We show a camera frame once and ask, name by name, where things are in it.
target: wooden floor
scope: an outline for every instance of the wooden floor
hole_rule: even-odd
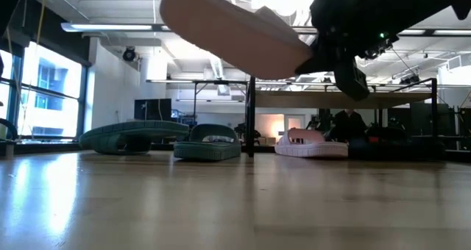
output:
[[[0,249],[471,249],[471,167],[19,157],[0,161]]]

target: ceiling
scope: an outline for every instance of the ceiling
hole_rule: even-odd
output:
[[[233,0],[234,4],[251,10],[253,0]],[[110,23],[110,24],[161,24],[159,13],[160,0],[46,0],[46,6],[57,14],[74,23]],[[287,23],[293,25],[297,14],[281,16]],[[420,28],[460,28],[471,29],[471,16],[465,21],[459,21],[451,9],[446,9],[429,19],[417,24]],[[145,38],[160,39],[167,51],[174,58],[178,71],[174,75],[184,76],[186,72],[202,72],[209,67],[210,61],[204,51],[182,40],[173,33],[119,33],[103,35],[104,38],[118,37],[120,40]],[[116,53],[123,51],[126,45],[111,47]],[[151,53],[153,47],[141,46],[136,48],[142,54]],[[420,74],[431,76],[436,73],[436,67],[454,57],[457,52],[471,52],[471,38],[462,37],[404,37],[394,45],[397,52],[389,51],[375,61],[358,61],[359,68],[369,76],[369,80],[380,82],[392,75],[399,74],[410,68],[419,68]]]

